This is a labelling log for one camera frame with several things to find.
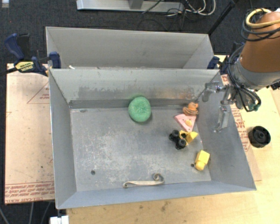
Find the yellow clamp label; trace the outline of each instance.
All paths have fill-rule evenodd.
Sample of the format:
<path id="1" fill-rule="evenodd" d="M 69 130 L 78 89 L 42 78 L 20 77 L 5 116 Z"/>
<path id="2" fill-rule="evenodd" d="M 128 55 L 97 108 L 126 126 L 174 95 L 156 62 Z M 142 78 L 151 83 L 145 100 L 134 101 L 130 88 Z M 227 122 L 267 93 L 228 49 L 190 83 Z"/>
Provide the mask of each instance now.
<path id="1" fill-rule="evenodd" d="M 24 72 L 33 69 L 34 66 L 33 66 L 33 62 L 24 61 L 24 62 L 17 63 L 15 67 L 16 69 Z"/>

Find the metal rod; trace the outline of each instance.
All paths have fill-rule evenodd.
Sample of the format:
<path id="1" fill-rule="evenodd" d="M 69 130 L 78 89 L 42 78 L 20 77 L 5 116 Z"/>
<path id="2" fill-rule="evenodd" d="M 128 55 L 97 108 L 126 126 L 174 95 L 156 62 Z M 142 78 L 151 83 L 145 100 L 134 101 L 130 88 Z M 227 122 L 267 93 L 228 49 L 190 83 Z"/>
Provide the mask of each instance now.
<path id="1" fill-rule="evenodd" d="M 224 9 L 224 11 L 221 13 L 218 20 L 215 22 L 215 24 L 211 27 L 208 34 L 211 35 L 216 28 L 220 25 L 220 23 L 224 20 L 224 18 L 227 16 L 227 14 L 235 7 L 235 5 L 238 3 L 239 0 L 231 0 L 227 7 Z"/>

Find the yellow toy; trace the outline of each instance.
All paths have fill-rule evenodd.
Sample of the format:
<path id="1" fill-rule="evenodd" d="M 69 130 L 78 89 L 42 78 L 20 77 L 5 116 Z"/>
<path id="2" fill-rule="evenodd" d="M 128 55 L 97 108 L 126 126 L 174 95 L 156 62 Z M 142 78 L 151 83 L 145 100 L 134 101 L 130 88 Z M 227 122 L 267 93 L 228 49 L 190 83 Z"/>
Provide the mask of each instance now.
<path id="1" fill-rule="evenodd" d="M 175 143 L 176 149 L 183 149 L 185 148 L 190 142 L 196 138 L 198 133 L 186 132 L 186 131 L 178 131 L 177 129 L 173 130 L 172 133 L 169 135 L 169 139 Z"/>
<path id="2" fill-rule="evenodd" d="M 195 168 L 199 171 L 204 170 L 205 165 L 208 163 L 210 158 L 210 154 L 200 150 L 199 153 L 196 156 L 195 160 Z"/>

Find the green ball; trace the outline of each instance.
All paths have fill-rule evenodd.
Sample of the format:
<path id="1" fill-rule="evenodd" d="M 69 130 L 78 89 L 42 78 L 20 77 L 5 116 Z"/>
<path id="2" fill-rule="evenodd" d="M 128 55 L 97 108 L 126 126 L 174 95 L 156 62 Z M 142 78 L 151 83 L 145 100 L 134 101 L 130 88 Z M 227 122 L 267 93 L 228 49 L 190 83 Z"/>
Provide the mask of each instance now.
<path id="1" fill-rule="evenodd" d="M 151 115 L 150 103 L 145 97 L 137 97 L 131 101 L 128 111 L 136 122 L 145 122 Z"/>

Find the orange toy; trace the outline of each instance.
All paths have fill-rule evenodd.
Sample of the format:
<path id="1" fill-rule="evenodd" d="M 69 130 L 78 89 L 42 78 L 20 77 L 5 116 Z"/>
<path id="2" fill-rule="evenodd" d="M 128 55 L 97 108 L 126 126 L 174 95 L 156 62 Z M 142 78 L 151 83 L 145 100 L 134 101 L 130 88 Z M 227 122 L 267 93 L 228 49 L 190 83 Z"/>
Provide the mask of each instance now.
<path id="1" fill-rule="evenodd" d="M 198 104 L 191 102 L 188 107 L 183 107 L 182 111 L 185 115 L 196 116 L 198 114 Z"/>

